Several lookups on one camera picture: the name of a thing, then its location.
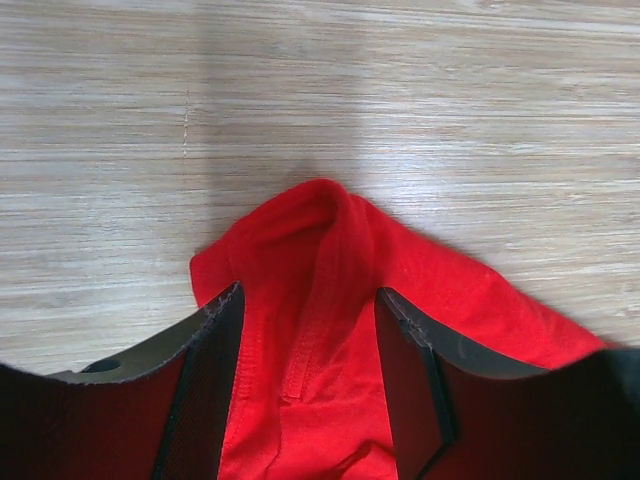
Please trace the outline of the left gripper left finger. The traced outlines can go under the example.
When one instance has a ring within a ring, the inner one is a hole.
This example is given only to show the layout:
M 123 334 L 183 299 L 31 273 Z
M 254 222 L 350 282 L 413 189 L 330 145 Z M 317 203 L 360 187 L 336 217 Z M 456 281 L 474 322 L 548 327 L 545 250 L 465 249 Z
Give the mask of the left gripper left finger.
M 78 372 L 1 368 L 5 479 L 214 479 L 244 320 L 239 284 Z

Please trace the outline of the bright red t shirt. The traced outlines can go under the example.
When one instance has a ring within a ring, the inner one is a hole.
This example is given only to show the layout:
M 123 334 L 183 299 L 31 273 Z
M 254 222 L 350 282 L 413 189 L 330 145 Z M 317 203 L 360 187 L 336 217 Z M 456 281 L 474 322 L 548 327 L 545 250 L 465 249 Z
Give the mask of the bright red t shirt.
M 396 477 L 374 321 L 381 287 L 539 367 L 605 346 L 490 267 L 324 179 L 239 220 L 190 271 L 199 304 L 233 282 L 245 292 L 223 479 Z

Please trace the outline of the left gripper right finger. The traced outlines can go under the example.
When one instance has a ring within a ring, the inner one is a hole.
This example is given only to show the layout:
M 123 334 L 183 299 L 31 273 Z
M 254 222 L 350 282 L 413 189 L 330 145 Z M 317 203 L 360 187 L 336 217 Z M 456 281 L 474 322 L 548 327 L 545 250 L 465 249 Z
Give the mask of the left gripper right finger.
M 608 348 L 557 369 L 489 349 L 395 290 L 375 323 L 402 479 L 635 479 L 639 352 Z

